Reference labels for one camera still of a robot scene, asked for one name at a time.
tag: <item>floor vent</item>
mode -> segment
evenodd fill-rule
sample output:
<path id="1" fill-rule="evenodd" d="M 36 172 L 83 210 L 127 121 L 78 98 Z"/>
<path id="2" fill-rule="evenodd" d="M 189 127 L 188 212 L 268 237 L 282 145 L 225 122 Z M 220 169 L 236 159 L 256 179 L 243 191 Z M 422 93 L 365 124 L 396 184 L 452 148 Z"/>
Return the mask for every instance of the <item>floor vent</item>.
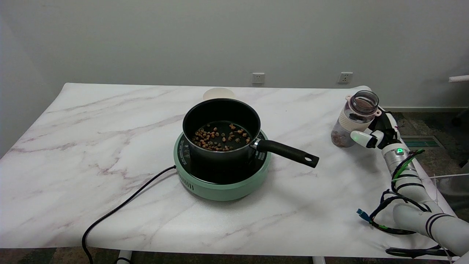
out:
<path id="1" fill-rule="evenodd" d="M 411 150 L 444 148 L 435 136 L 402 136 L 402 141 Z"/>

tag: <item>table leg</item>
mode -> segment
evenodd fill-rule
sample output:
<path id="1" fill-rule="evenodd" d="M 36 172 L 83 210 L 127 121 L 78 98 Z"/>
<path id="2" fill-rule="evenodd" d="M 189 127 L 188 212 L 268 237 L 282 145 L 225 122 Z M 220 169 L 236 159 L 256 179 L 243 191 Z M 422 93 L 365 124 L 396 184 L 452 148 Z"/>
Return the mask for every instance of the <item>table leg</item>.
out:
<path id="1" fill-rule="evenodd" d="M 130 259 L 132 257 L 132 251 L 131 250 L 121 250 L 119 251 L 119 257 L 124 257 L 126 259 Z M 119 260 L 117 261 L 117 264 L 129 264 L 125 260 Z"/>
<path id="2" fill-rule="evenodd" d="M 312 256 L 313 264 L 325 264 L 325 259 L 323 256 Z"/>

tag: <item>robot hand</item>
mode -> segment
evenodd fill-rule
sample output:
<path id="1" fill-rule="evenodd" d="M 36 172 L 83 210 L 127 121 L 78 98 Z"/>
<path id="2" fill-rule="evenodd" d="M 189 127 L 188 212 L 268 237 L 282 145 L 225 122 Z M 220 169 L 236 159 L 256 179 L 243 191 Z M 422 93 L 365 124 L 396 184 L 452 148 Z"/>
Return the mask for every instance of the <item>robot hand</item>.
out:
<path id="1" fill-rule="evenodd" d="M 365 148 L 383 149 L 387 145 L 401 142 L 401 134 L 393 115 L 381 107 L 379 109 L 382 114 L 373 120 L 365 132 L 350 133 L 350 137 Z"/>

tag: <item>white wall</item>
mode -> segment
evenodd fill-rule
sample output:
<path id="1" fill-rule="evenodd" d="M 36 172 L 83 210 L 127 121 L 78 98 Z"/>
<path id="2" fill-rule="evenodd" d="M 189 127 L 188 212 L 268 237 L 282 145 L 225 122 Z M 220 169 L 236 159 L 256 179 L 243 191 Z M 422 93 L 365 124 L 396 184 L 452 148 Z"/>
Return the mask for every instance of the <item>white wall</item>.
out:
<path id="1" fill-rule="evenodd" d="M 0 16 L 0 157 L 55 96 Z"/>
<path id="2" fill-rule="evenodd" d="M 382 105 L 465 107 L 466 0 L 2 0 L 56 94 L 65 82 L 370 86 Z M 336 84 L 353 71 L 351 84 Z"/>

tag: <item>wall baseboard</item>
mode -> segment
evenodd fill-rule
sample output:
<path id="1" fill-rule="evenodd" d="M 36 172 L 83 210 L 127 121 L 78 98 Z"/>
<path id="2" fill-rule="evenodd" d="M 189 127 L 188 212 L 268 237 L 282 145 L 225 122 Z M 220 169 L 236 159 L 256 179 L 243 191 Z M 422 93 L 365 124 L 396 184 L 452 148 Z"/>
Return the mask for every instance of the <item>wall baseboard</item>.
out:
<path id="1" fill-rule="evenodd" d="M 392 106 L 382 106 L 386 111 L 391 112 L 431 112 L 431 113 L 445 113 L 445 112 L 461 112 L 467 107 L 392 107 Z"/>

